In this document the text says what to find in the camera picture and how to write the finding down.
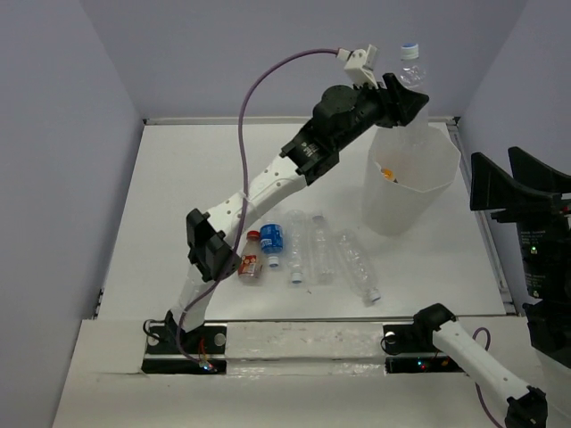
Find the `orange juice bottle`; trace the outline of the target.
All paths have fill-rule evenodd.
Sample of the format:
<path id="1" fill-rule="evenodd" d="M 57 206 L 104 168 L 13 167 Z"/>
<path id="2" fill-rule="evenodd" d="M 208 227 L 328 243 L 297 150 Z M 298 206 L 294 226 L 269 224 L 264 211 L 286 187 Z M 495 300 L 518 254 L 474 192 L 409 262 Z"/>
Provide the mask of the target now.
<path id="1" fill-rule="evenodd" d="M 386 179 L 392 183 L 398 183 L 396 176 L 394 175 L 394 173 L 390 169 L 381 168 L 380 172 L 381 172 L 382 176 L 384 177 L 384 179 Z"/>

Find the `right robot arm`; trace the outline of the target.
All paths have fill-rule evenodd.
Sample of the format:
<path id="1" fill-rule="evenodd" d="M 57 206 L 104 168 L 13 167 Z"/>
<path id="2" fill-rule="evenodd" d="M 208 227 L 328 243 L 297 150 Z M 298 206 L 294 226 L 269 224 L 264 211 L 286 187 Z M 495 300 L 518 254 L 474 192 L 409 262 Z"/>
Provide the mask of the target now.
<path id="1" fill-rule="evenodd" d="M 523 307 L 530 342 L 546 388 L 522 380 L 476 343 L 440 303 L 420 310 L 410 328 L 422 350 L 451 357 L 495 398 L 508 427 L 570 425 L 570 176 L 523 149 L 509 148 L 506 173 L 480 152 L 471 156 L 470 209 L 513 223 L 525 287 L 535 298 Z"/>

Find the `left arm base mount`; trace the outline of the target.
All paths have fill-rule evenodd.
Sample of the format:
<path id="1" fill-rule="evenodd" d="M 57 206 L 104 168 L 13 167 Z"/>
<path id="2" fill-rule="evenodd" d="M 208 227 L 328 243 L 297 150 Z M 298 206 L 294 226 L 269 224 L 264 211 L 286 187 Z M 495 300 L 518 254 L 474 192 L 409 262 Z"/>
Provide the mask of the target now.
<path id="1" fill-rule="evenodd" d="M 227 372 L 227 326 L 205 323 L 177 334 L 169 320 L 148 319 L 141 371 L 146 375 L 224 375 Z"/>

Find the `red cap bottle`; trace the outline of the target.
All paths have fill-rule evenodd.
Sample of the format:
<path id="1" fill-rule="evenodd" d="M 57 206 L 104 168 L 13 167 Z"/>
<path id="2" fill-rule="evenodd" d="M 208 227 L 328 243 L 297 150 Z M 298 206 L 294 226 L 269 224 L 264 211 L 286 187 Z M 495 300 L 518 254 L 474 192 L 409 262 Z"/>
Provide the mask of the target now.
<path id="1" fill-rule="evenodd" d="M 261 252 L 261 234 L 249 231 L 241 254 L 241 263 L 237 275 L 244 283 L 252 283 L 260 279 L 263 270 L 263 254 Z"/>

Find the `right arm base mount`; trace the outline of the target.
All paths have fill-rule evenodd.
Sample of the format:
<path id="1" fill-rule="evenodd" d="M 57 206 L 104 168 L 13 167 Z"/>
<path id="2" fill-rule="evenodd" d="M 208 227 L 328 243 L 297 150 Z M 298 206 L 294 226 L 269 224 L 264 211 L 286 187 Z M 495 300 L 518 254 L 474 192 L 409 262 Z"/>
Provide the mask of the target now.
<path id="1" fill-rule="evenodd" d="M 389 375 L 463 373 L 443 351 L 416 339 L 412 325 L 383 325 L 380 346 L 385 353 L 385 371 Z"/>

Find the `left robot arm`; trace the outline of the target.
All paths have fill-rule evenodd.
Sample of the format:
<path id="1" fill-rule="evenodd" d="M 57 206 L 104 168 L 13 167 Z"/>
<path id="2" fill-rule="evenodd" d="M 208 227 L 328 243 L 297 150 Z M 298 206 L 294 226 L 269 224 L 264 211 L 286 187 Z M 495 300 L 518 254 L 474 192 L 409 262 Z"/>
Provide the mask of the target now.
<path id="1" fill-rule="evenodd" d="M 179 352 L 196 345 L 196 329 L 204 323 L 215 287 L 239 267 L 237 241 L 246 228 L 324 176 L 367 130 L 406 127 L 428 102 L 428 95 L 406 88 L 392 73 L 376 86 L 331 86 L 310 119 L 243 191 L 206 212 L 191 210 L 186 216 L 190 267 L 180 299 L 165 319 L 169 345 Z"/>

